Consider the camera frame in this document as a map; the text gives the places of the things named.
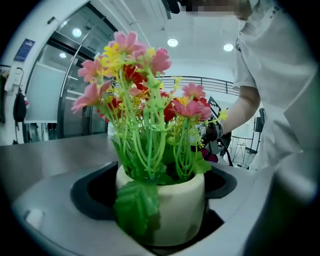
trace railing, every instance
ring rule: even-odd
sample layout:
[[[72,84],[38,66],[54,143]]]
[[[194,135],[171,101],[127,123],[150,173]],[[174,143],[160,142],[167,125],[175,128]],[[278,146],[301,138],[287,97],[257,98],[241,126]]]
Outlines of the railing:
[[[197,85],[202,85],[205,91],[218,92],[223,94],[230,94],[238,96],[239,92],[232,89],[233,83],[225,80],[219,80],[208,77],[200,77],[200,76],[183,76],[183,80],[180,81],[180,85],[184,86],[189,83],[195,83]],[[175,80],[172,76],[164,76],[163,77],[163,87],[164,88],[173,88],[173,84]]]

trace ceiling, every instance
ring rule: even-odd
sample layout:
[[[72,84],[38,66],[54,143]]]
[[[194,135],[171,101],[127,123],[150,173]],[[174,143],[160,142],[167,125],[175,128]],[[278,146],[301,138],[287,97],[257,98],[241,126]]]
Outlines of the ceiling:
[[[181,11],[168,15],[161,0],[123,0],[141,27],[150,45],[169,51],[171,59],[210,60],[223,67],[233,68],[233,51],[224,51],[227,43],[235,44],[238,23],[233,16],[194,16]],[[179,44],[170,47],[168,39]]]

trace flower pot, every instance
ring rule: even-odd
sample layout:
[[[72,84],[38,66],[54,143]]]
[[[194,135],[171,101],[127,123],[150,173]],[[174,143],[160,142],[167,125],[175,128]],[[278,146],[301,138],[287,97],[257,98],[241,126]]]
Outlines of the flower pot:
[[[116,189],[133,181],[123,166],[116,174]],[[205,209],[205,177],[197,174],[191,180],[157,187],[159,215],[150,218],[143,237],[134,237],[139,243],[150,246],[177,246],[198,233]]]

